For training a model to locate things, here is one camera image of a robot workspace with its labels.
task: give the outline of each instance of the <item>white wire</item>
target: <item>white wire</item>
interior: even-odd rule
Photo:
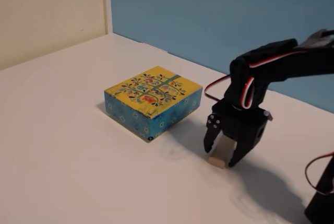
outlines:
[[[249,95],[249,104],[248,105],[245,105],[245,100],[247,98],[247,94],[248,94],[248,90],[249,88],[251,87],[251,85],[253,84],[253,81],[254,81],[254,77],[252,77],[250,80],[248,80],[247,82],[247,86],[246,86],[246,90],[243,94],[243,97],[241,98],[241,106],[244,108],[244,109],[249,109],[251,106],[252,106],[252,103],[253,103],[253,95],[254,95],[254,89],[252,90],[252,94]]]
[[[293,55],[293,54],[295,54],[295,53],[305,53],[305,52],[307,52],[307,51],[298,51],[298,52],[292,52],[292,53],[286,53],[286,54],[278,55],[278,56],[276,56],[276,57],[274,57],[274,58],[270,58],[270,59],[268,59],[267,61],[259,62],[258,64],[257,64],[257,63],[250,64],[249,67],[250,67],[250,68],[259,67],[259,66],[268,64],[268,63],[270,63],[270,62],[279,60],[280,58],[284,58],[284,57],[287,57],[287,56],[289,56],[289,55]]]
[[[286,53],[286,54],[278,55],[278,56],[276,56],[276,57],[274,57],[274,58],[270,58],[270,59],[268,59],[267,61],[264,61],[264,62],[258,62],[258,63],[254,63],[254,64],[249,64],[249,67],[250,67],[250,68],[255,68],[255,67],[263,66],[263,65],[265,65],[265,64],[268,64],[268,63],[270,63],[270,62],[279,60],[279,59],[284,58],[284,57],[287,57],[287,56],[289,56],[289,55],[293,55],[293,54],[295,54],[295,53],[305,53],[305,52],[307,52],[307,51],[297,51],[297,52],[292,52],[292,53]],[[247,94],[248,94],[248,90],[249,90],[251,84],[253,84],[253,81],[254,81],[254,77],[252,77],[252,81],[249,82],[249,84],[247,85],[247,87],[246,87],[246,92],[245,92],[245,94],[244,94],[244,96],[243,96],[243,98],[242,98],[242,100],[241,100],[241,106],[242,106],[244,109],[249,109],[249,108],[251,108],[252,103],[253,103],[254,90],[252,91],[252,94],[250,95],[249,105],[248,105],[248,106],[245,105],[245,100],[246,100],[246,97],[247,97]]]

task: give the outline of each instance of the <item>tree pattern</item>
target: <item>tree pattern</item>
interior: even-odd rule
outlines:
[[[131,83],[122,84],[121,89],[115,95],[122,92],[127,93],[131,102],[146,102],[158,107],[176,100],[178,96],[183,96],[186,92],[182,89],[182,83],[162,74],[157,76],[143,74],[139,78],[132,78],[131,81]]]

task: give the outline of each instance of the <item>red wire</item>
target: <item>red wire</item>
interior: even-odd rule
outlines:
[[[259,62],[256,62],[256,63],[250,63],[249,67],[250,68],[255,68],[255,67],[265,65],[267,63],[279,60],[280,58],[287,57],[287,56],[295,54],[295,53],[305,53],[305,52],[308,52],[308,51],[295,51],[295,52],[290,52],[290,53],[284,53],[284,54],[276,55],[276,56],[267,58],[266,60],[262,60],[262,61],[259,61]]]
[[[321,155],[321,156],[319,156],[319,157],[317,157],[317,158],[311,160],[311,161],[307,164],[307,166],[306,166],[306,168],[305,168],[305,177],[306,177],[306,179],[307,179],[307,182],[308,182],[308,183],[311,185],[311,187],[312,187],[313,189],[315,189],[319,194],[327,195],[327,194],[330,194],[330,193],[332,193],[332,192],[324,193],[324,192],[320,192],[320,191],[318,191],[318,189],[317,189],[315,186],[313,186],[313,184],[311,183],[311,181],[309,181],[309,178],[308,178],[308,175],[307,175],[307,169],[308,169],[308,167],[309,167],[313,162],[315,162],[315,161],[317,161],[317,160],[319,160],[319,159],[322,159],[322,158],[330,157],[330,156],[334,156],[334,152],[330,152],[329,154],[326,154],[326,155]]]
[[[217,99],[216,97],[212,96],[212,95],[209,95],[207,94],[207,91],[209,90],[209,88],[211,88],[212,86],[224,81],[224,80],[227,80],[231,77],[231,75],[227,74],[225,75],[224,77],[221,77],[220,79],[217,79],[216,81],[210,83],[205,89],[204,89],[204,95],[212,100],[216,100],[216,101],[220,101],[220,99]]]
[[[254,82],[254,77],[250,77],[248,79],[248,81],[246,82],[244,89],[242,91],[241,97],[240,97],[240,105],[244,108],[244,109],[249,109],[252,106],[252,102],[253,102],[253,95],[254,95],[254,86],[251,87],[251,93],[248,96],[248,101],[247,104],[245,105],[245,100],[249,91],[249,87],[252,85],[252,83]]]

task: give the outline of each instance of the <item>yellow box lid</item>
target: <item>yellow box lid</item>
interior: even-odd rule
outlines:
[[[156,66],[105,92],[146,117],[153,118],[202,86]]]

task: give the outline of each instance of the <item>blue wall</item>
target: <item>blue wall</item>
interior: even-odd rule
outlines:
[[[333,0],[111,0],[113,30],[228,73],[238,55],[272,41],[334,29]],[[334,75],[270,89],[334,112]]]

